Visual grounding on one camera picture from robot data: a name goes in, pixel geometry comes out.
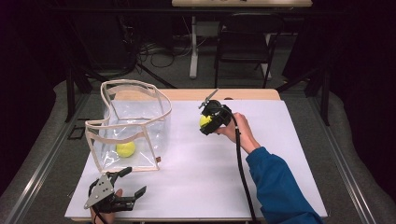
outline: black backdrop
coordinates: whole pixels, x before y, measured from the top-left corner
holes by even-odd
[[[55,100],[52,88],[64,80],[59,46],[33,2],[9,0],[2,1],[1,6],[0,62],[4,68],[1,102],[5,115],[1,121],[0,193],[21,167],[50,114]],[[394,4],[368,0],[313,2],[313,7],[347,8],[352,19],[347,24],[332,17],[307,22],[284,76],[293,78],[318,65],[332,49],[340,27],[347,26],[345,47],[332,64],[331,91],[345,104],[353,143],[361,160],[396,201]]]
[[[395,4],[313,2],[313,7],[344,9],[350,14],[342,20],[307,20],[283,75],[294,78],[306,73],[322,64],[334,48],[342,47],[329,64],[331,91],[344,102],[358,155],[378,185],[396,202]],[[342,41],[336,42],[339,36]]]

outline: wooden table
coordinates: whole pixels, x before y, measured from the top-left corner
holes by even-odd
[[[119,178],[116,189],[123,196],[133,195],[147,185],[147,191],[133,211],[119,212],[117,220],[125,221],[248,221],[251,216],[237,168],[235,144],[224,136],[204,135],[199,131],[201,110],[198,106],[211,93],[211,89],[161,90],[172,102],[169,146],[164,150],[159,171],[132,172]],[[127,99],[128,92],[120,98]],[[292,124],[289,111],[275,90],[218,90],[212,99],[221,101],[233,112],[245,114],[257,140],[267,149],[282,157],[292,170],[303,195],[320,216],[327,213],[318,193]],[[256,217],[262,220],[256,187],[248,173],[242,153],[247,185],[252,197]],[[87,159],[81,179],[67,208],[66,217],[75,221],[90,219],[83,204],[88,188],[99,176],[92,154]]]
[[[204,100],[214,89],[161,89],[171,101]],[[127,99],[128,91],[117,93],[116,99]],[[234,100],[280,100],[276,90],[271,89],[221,89],[211,98],[213,100],[224,100],[232,98]]]

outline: chair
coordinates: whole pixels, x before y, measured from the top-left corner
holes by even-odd
[[[215,58],[215,88],[218,86],[219,62],[267,63],[262,87],[265,88],[276,46],[282,32],[283,19],[275,14],[234,13],[219,23],[218,46]],[[267,43],[266,35],[272,35]]]

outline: hand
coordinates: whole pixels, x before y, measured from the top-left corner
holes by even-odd
[[[116,195],[119,196],[119,197],[122,197],[122,189],[118,189],[116,191]],[[93,224],[103,224],[102,220],[99,217],[96,217],[96,214],[92,210],[92,208],[90,208],[90,210],[91,210],[92,223]],[[112,224],[114,222],[114,219],[116,218],[116,214],[115,213],[101,213],[100,215],[105,219],[105,221],[108,224]]]
[[[256,141],[251,132],[250,126],[248,125],[248,120],[245,115],[240,113],[234,113],[233,116],[236,119],[236,123],[238,124],[239,132],[241,133],[241,147],[246,151],[246,153],[252,152],[254,149],[260,147],[260,144]],[[233,119],[231,119],[230,123],[227,127],[220,127],[215,130],[215,133],[221,133],[226,135],[232,142],[236,142],[235,138],[235,124]]]

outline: person's arm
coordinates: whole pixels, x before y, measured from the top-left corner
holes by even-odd
[[[261,147],[253,136],[246,117],[233,114],[240,134],[241,148],[246,151],[250,174],[257,187],[257,198],[262,204],[262,214],[273,223],[323,223],[301,193],[289,166],[276,155]],[[216,133],[226,135],[235,142],[233,120]]]

